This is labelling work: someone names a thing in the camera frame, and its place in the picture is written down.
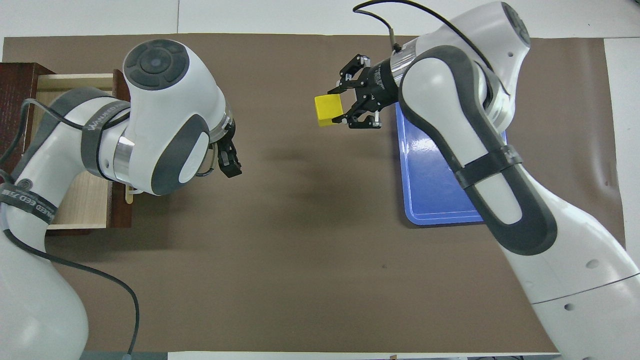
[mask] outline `dark wood panel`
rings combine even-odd
[[[131,101],[127,82],[122,71],[118,69],[113,71],[113,96]],[[111,181],[109,194],[107,227],[131,227],[133,204],[127,204],[125,201],[125,185]]]
[[[38,76],[43,74],[53,72],[37,63],[0,63],[0,154],[9,148],[19,129],[22,102],[36,97]],[[2,164],[8,173],[13,171],[29,146],[32,119],[33,105],[29,109],[26,131],[20,135],[14,153]]]

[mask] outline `wooden drawer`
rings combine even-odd
[[[6,83],[2,85],[3,102],[0,103],[0,112],[4,119],[12,119],[3,121],[0,124],[3,129],[3,144],[8,143],[8,141],[5,141],[5,137],[13,137],[17,131],[19,108],[25,98],[34,97],[43,104],[50,105],[55,98],[70,89],[91,86],[119,99],[130,100],[129,90],[119,70],[114,70],[112,74],[63,75],[53,74],[38,64],[30,65],[33,69],[31,74],[29,74],[29,71],[25,71],[25,64],[0,64],[0,81],[5,81],[2,76],[11,73],[8,69],[15,67],[17,72],[23,74],[17,78],[14,76],[12,81],[31,83],[28,89],[22,84],[23,86],[19,90],[21,94],[12,94],[12,96],[9,96],[7,92],[15,91],[16,88],[11,88]],[[16,152],[22,154],[28,148],[43,113],[44,111],[40,108],[35,108],[34,111],[29,113],[27,131],[23,139],[21,139]],[[5,147],[6,145],[0,146],[0,151],[4,151]],[[8,164],[5,165],[5,170],[9,172],[13,170],[19,160],[19,156],[17,158],[14,157],[11,163],[8,161]],[[101,179],[85,171],[78,175],[69,188],[60,204],[54,222],[49,226],[47,235],[83,234],[92,229],[131,227],[131,207],[131,204],[125,201],[125,186],[123,184]]]

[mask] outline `brown mat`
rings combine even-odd
[[[7,38],[4,61],[111,72],[157,37],[209,66],[234,109],[244,174],[136,196],[132,229],[47,240],[136,290],[137,350],[555,351],[485,226],[404,217],[393,109],[379,131],[317,127],[314,96],[355,53],[388,56],[385,37]],[[602,39],[534,39],[517,99],[509,141],[529,172],[622,239]],[[125,349],[128,295],[60,271],[86,305],[87,350]]]

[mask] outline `black strap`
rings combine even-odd
[[[505,145],[471,161],[455,175],[460,186],[466,189],[521,162],[522,158],[513,146]]]
[[[0,184],[0,202],[35,215],[47,224],[53,222],[58,207],[40,195],[9,183]]]
[[[104,126],[121,111],[130,108],[127,101],[114,101],[100,108],[82,128],[80,154],[84,167],[95,176],[108,179],[100,170],[98,153]]]

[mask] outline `blue plastic tray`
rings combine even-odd
[[[482,222],[436,144],[404,117],[398,104],[396,119],[407,218],[416,225]]]

